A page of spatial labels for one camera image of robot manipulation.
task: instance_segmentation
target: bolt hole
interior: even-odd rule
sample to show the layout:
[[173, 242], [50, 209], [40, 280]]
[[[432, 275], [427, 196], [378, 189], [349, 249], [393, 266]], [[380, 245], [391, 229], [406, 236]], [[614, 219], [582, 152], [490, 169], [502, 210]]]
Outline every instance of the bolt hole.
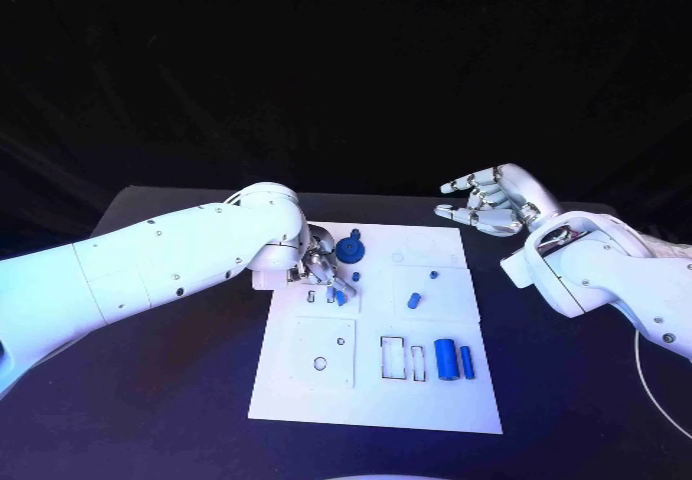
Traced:
[[313, 362], [314, 369], [321, 372], [327, 368], [327, 359], [324, 357], [317, 357]]

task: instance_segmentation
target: paper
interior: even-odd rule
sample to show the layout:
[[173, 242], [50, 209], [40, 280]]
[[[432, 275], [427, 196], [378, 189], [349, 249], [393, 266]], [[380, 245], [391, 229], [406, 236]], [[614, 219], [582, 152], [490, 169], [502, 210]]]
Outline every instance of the paper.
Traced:
[[[339, 307], [327, 303], [326, 287], [304, 284], [274, 292], [248, 417], [502, 433], [458, 230], [310, 223], [336, 240], [360, 230], [365, 257], [339, 265], [357, 297]], [[352, 282], [356, 271], [360, 281]], [[416, 309], [406, 307], [412, 290], [421, 294]], [[382, 337], [403, 338], [405, 380], [382, 378]], [[440, 338], [454, 340], [460, 365], [458, 348], [470, 347], [473, 380], [438, 379]], [[425, 381], [414, 380], [414, 346], [422, 347]]]

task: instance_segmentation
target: dark table surface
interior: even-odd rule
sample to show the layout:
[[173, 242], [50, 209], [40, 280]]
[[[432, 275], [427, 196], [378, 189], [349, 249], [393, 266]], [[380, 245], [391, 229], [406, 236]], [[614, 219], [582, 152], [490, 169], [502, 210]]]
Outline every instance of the dark table surface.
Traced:
[[[130, 187], [94, 235], [226, 195]], [[454, 226], [432, 214], [448, 198], [300, 200], [314, 221]], [[692, 443], [641, 389], [627, 320], [610, 307], [568, 319], [533, 287], [513, 287], [499, 261], [525, 235], [461, 227], [461, 238], [503, 435], [248, 420], [271, 292], [243, 272], [89, 334], [29, 372], [0, 402], [0, 477], [692, 478]], [[689, 428], [689, 362], [641, 346], [651, 390]]]

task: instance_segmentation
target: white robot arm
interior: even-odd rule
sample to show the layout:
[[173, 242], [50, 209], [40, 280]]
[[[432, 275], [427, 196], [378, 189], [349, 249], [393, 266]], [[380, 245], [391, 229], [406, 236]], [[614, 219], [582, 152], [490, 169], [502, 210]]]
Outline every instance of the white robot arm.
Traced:
[[611, 304], [651, 342], [692, 359], [692, 260], [660, 258], [664, 248], [610, 215], [565, 212], [513, 164], [445, 183], [441, 192], [471, 188], [467, 207], [440, 205], [435, 213], [496, 236], [526, 225], [525, 246], [500, 262], [514, 285], [533, 284], [568, 317]]
[[0, 262], [0, 398], [24, 372], [92, 330], [230, 279], [255, 289], [337, 277], [334, 241], [295, 193], [258, 183], [82, 242]]

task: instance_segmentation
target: black curtain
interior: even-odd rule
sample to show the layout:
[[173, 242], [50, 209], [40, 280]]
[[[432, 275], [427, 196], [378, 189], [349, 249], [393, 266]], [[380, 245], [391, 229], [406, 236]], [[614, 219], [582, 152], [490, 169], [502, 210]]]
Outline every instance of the black curtain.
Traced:
[[435, 195], [506, 162], [692, 241], [685, 1], [1, 3], [0, 254], [131, 184]]

